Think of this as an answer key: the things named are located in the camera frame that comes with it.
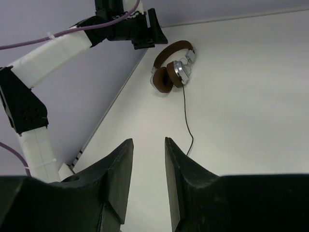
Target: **brown ear cushion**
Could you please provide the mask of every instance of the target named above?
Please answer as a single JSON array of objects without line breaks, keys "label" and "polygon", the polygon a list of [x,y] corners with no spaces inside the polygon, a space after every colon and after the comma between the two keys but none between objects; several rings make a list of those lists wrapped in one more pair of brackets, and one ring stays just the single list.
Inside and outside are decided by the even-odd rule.
[{"label": "brown ear cushion", "polygon": [[175,72],[174,62],[168,63],[167,66],[166,66],[166,69],[167,69],[167,72],[169,74],[169,78],[171,79],[173,84],[177,88],[181,88],[183,86],[183,83],[182,83],[182,81],[180,80],[180,78],[178,77],[178,75]]},{"label": "brown ear cushion", "polygon": [[161,93],[169,93],[173,88],[173,83],[169,78],[166,67],[161,67],[155,71],[153,83]]}]

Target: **black cable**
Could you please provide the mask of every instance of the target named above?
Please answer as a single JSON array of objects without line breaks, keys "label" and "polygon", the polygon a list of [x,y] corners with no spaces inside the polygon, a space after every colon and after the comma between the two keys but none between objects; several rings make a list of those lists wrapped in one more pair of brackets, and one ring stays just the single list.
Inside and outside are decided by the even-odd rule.
[{"label": "black cable", "polygon": [[188,152],[187,152],[187,156],[189,156],[189,153],[190,153],[190,151],[191,151],[191,149],[192,149],[192,146],[193,146],[194,137],[193,137],[193,135],[192,135],[192,133],[191,133],[191,131],[190,131],[189,125],[188,125],[187,109],[186,109],[186,103],[185,103],[184,86],[183,86],[183,101],[184,101],[184,117],[185,117],[185,123],[186,123],[186,125],[187,125],[189,134],[190,134],[190,136],[191,136],[191,138],[192,138],[192,142],[191,142],[190,148],[189,148],[189,150],[188,150]]}]

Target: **headphones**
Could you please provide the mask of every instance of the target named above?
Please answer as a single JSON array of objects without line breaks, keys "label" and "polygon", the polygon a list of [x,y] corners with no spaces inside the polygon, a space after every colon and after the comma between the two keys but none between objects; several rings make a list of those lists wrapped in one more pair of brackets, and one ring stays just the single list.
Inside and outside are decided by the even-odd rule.
[{"label": "headphones", "polygon": [[193,64],[196,60],[196,52],[192,44],[185,40],[171,44],[155,59],[150,83],[159,92],[169,93],[173,86],[181,88],[188,83],[191,73],[188,72],[186,65],[182,61],[175,60],[167,64],[166,67],[161,67],[171,55],[183,49],[188,49],[185,55],[188,65]]}]

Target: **silver ear cup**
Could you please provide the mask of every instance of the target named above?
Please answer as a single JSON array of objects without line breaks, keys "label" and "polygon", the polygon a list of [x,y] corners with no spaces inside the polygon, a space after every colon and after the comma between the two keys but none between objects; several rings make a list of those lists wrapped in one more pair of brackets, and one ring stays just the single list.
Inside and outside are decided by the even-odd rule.
[{"label": "silver ear cup", "polygon": [[181,61],[174,61],[174,70],[182,84],[186,85],[190,77],[187,67]]}]

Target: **black plastic housing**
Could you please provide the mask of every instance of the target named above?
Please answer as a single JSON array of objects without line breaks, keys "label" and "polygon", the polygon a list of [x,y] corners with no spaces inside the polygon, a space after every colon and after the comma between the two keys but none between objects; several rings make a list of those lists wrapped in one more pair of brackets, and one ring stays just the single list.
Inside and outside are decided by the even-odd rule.
[{"label": "black plastic housing", "polygon": [[128,139],[61,183],[0,177],[0,232],[119,232],[133,161]]},{"label": "black plastic housing", "polygon": [[309,175],[219,177],[165,139],[173,232],[309,231]]}]

